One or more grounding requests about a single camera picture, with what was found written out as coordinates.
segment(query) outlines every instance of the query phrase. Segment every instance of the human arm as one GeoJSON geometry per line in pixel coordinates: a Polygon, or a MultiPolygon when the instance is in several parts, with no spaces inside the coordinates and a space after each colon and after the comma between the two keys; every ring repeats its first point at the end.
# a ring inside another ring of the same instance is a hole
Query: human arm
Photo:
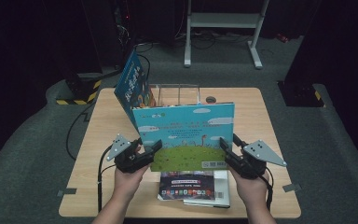
{"type": "MultiPolygon", "coordinates": [[[[250,224],[269,224],[276,223],[272,214],[267,209],[266,194],[267,185],[260,179],[242,178],[234,169],[228,167],[237,182],[237,192],[246,206],[248,220],[250,224]]],[[[264,178],[269,180],[269,174],[264,173],[264,178]]]]}
{"type": "Polygon", "coordinates": [[[149,165],[137,170],[133,174],[123,173],[118,168],[115,170],[115,187],[112,197],[103,207],[93,224],[121,224],[126,216],[130,202],[142,181],[144,173],[149,165]]]}

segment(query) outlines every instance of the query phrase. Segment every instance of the blue book cover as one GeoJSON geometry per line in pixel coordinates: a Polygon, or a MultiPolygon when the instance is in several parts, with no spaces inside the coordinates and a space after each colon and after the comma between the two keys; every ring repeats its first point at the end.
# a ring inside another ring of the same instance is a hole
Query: blue book cover
{"type": "Polygon", "coordinates": [[[135,107],[155,106],[156,101],[150,90],[141,62],[133,50],[124,66],[121,77],[115,88],[115,96],[137,130],[132,109],[135,107]]]}
{"type": "Polygon", "coordinates": [[[227,169],[219,139],[232,147],[233,103],[134,108],[132,112],[145,149],[162,142],[151,171],[227,169]]]}

